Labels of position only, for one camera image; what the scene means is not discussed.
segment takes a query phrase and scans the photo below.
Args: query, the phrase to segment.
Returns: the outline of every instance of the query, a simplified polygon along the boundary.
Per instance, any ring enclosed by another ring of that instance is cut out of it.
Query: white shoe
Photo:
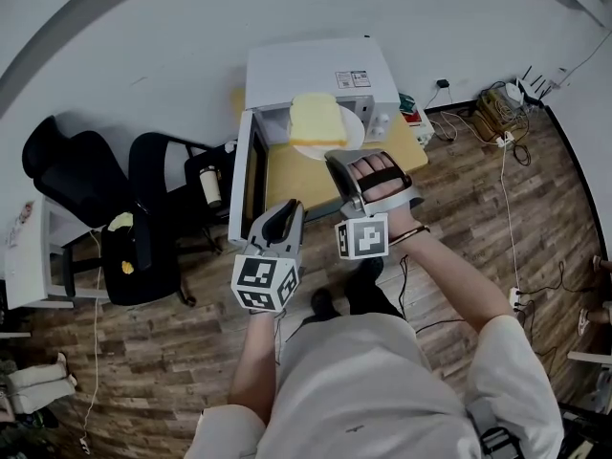
[[[580,310],[580,315],[578,318],[578,334],[582,337],[584,335],[584,330],[589,326],[590,321],[587,319],[588,311],[586,308],[582,308]]]

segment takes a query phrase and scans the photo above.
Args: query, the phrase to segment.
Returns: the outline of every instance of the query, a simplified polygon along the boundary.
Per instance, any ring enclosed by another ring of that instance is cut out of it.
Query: hand
[[[351,172],[357,180],[376,170],[383,170],[393,166],[393,163],[384,155],[370,155],[349,165]],[[390,197],[404,189],[402,179],[393,179],[378,186],[372,187],[363,193],[363,198],[372,203],[385,197]],[[409,205],[399,206],[388,211],[389,238],[393,240],[410,230],[421,226],[421,223],[412,217]]]

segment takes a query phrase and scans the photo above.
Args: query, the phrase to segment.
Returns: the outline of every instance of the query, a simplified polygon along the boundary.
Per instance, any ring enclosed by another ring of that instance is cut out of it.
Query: white plate
[[[345,146],[294,146],[294,148],[302,155],[314,160],[325,160],[325,153],[333,149],[360,149],[365,139],[365,130],[361,119],[346,107],[340,106],[340,113],[342,114],[344,129],[346,129],[347,144]],[[289,137],[291,137],[291,121],[289,121],[288,132]]]

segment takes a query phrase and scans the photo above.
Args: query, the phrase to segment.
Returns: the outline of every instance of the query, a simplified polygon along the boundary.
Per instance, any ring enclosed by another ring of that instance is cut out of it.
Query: black strap
[[[420,233],[421,231],[427,231],[429,233],[431,233],[431,229],[429,229],[428,225],[421,225],[418,228],[415,229],[411,229],[410,231],[406,231],[405,233],[401,234],[400,236],[397,236],[395,238],[393,238],[392,240],[389,240],[389,247],[392,245],[396,245],[397,243],[400,243],[404,240],[407,240],[408,238],[411,238],[412,236],[414,236],[415,234]]]
[[[369,175],[357,180],[360,186],[361,192],[365,192],[372,187],[379,186],[380,184],[389,180],[402,179],[405,184],[405,175],[400,168],[397,166],[389,166],[383,170],[376,170]]]

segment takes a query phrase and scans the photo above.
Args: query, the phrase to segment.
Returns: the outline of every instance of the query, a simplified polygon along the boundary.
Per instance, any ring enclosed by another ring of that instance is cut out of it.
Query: black shoe
[[[360,263],[359,268],[351,275],[349,283],[374,283],[381,276],[384,269],[382,257],[366,258]]]
[[[315,291],[310,299],[310,307],[317,317],[339,316],[339,312],[336,311],[334,303],[332,302],[332,295],[325,288],[320,288]]]

